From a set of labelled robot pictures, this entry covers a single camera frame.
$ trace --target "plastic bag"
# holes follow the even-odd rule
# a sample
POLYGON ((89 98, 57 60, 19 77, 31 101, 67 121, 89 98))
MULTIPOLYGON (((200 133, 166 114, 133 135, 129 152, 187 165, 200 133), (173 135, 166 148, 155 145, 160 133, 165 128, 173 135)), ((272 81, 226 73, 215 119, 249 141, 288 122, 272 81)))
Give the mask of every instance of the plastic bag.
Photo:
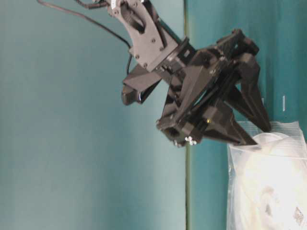
POLYGON ((256 146, 228 145, 227 230, 307 230, 307 149, 298 122, 262 133, 256 146))

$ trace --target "robotic arm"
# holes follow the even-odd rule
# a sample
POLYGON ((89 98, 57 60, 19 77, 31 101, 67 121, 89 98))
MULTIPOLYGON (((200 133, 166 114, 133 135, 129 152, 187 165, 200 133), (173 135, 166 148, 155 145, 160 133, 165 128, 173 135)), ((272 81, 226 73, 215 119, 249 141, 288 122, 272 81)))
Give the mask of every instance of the robotic arm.
POLYGON ((235 121, 233 110, 265 132, 271 126, 258 89, 259 49, 241 30, 215 45, 194 49, 159 18, 149 0, 99 0, 88 9, 107 7, 127 29, 138 65, 123 81, 125 105, 142 104, 161 80, 169 84, 156 125, 178 147, 212 138, 237 145, 256 142, 235 121), (241 84, 241 91, 236 87, 241 84))

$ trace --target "green wall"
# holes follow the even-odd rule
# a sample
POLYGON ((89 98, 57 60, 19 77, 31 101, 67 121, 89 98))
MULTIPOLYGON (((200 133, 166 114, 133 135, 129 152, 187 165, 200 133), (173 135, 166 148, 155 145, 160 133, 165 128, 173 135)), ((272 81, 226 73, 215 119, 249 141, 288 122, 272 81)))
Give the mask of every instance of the green wall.
MULTIPOLYGON (((53 2, 128 38, 105 10, 53 2)), ((183 3, 153 2, 183 36, 183 3)), ((185 229, 185 150, 155 128, 167 87, 124 107, 127 58, 83 19, 1 1, 0 229, 185 229)))
MULTIPOLYGON (((257 43, 260 87, 271 120, 298 120, 307 135, 307 2, 186 0, 186 5, 188 36, 196 48, 215 43, 235 28, 257 43)), ((191 152, 190 229, 225 229, 226 146, 204 141, 191 152)))

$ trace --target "black cable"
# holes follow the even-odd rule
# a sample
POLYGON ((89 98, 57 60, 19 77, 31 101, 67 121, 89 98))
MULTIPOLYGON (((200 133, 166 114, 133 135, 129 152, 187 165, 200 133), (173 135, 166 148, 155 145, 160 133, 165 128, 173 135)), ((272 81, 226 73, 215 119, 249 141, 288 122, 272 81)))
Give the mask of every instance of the black cable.
MULTIPOLYGON (((78 17, 81 17, 97 26, 99 26, 100 28, 104 29, 105 31, 107 31, 108 33, 110 33, 111 35, 113 35, 114 37, 116 37, 117 39, 119 39, 120 41, 122 41, 123 43, 126 44, 126 46, 128 47, 128 49, 131 49, 131 46, 129 44, 129 42, 127 40, 125 40, 123 37, 121 37, 120 35, 116 34, 115 32, 113 32, 112 30, 110 30, 108 27, 102 25, 101 23, 87 17, 86 15, 84 14, 81 14, 81 13, 78 13, 76 11, 71 11, 71 10, 68 10, 66 8, 63 8, 63 7, 60 7, 60 6, 57 6, 55 4, 51 4, 51 3, 47 3, 47 2, 44 2, 42 0, 36 0, 39 4, 43 5, 43 6, 47 6, 47 7, 50 7, 50 8, 53 8, 53 9, 56 9, 58 11, 62 11, 64 13, 68 13, 68 14, 72 14, 74 16, 78 16, 78 17)), ((130 68, 130 64, 131 64, 131 60, 132 60, 132 55, 130 54, 129 56, 129 59, 128 59, 128 64, 127 64, 127 68, 126 68, 126 71, 127 71, 127 74, 129 74, 129 68, 130 68)))
POLYGON ((80 0, 74 0, 76 3, 78 3, 79 5, 83 6, 84 8, 87 8, 89 10, 92 10, 92 9, 97 9, 97 8, 101 8, 101 7, 106 7, 108 6, 109 4, 104 1, 104 0, 100 0, 99 2, 97 3, 91 3, 91 4, 85 4, 83 3, 82 1, 80 0))

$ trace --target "white sticker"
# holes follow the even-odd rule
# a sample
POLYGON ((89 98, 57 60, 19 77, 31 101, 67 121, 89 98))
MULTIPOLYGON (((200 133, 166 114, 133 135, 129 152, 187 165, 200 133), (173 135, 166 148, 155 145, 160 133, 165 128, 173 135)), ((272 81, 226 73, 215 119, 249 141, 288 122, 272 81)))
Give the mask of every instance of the white sticker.
POLYGON ((114 9, 116 7, 116 0, 111 1, 111 8, 114 9))

